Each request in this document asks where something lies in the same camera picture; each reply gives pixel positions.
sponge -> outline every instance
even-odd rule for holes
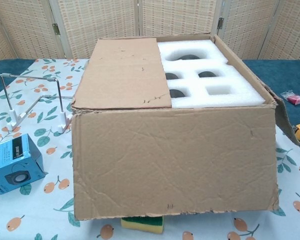
[[[121,218],[121,226],[126,229],[135,229],[155,234],[162,234],[164,230],[163,216],[133,216]]]

small packet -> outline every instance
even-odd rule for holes
[[[293,105],[300,104],[300,95],[294,94],[292,90],[281,93],[281,96]]]

cardboard flap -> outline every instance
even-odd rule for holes
[[[156,39],[99,39],[72,106],[92,110],[171,108]]]
[[[296,138],[295,131],[290,124],[284,101],[282,100],[282,98],[278,97],[268,85],[266,85],[262,81],[260,82],[264,86],[264,88],[267,89],[267,91],[273,96],[277,103],[277,106],[275,108],[275,123],[294,144],[300,146],[300,142]]]
[[[75,115],[75,217],[276,209],[274,110],[268,105]]]

white plastic base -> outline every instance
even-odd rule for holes
[[[68,125],[71,122],[72,116],[73,116],[72,114],[66,116],[66,113],[64,111],[59,113],[59,119],[61,124],[58,125],[57,127],[58,133],[63,134],[65,132],[65,130],[67,129]]]
[[[23,112],[18,116],[14,109],[9,110],[9,113],[10,113],[11,121],[7,124],[7,128],[9,131],[13,131],[23,121],[23,119],[25,119],[27,114]]]

tablecloth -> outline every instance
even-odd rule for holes
[[[62,96],[73,96],[86,62],[37,59],[22,75],[55,76]],[[17,113],[26,110],[39,95],[57,93],[54,82],[32,78],[16,78],[7,90]],[[67,112],[71,111],[71,100],[62,102]],[[19,127],[8,131],[9,107],[4,92],[0,92],[0,142],[28,133],[42,153],[47,172],[43,179],[0,195],[0,240],[300,240],[300,148],[278,127],[278,210],[165,216],[163,234],[154,234],[122,228],[117,218],[75,219],[71,127],[63,134],[57,132],[59,111],[58,99],[43,98]]]

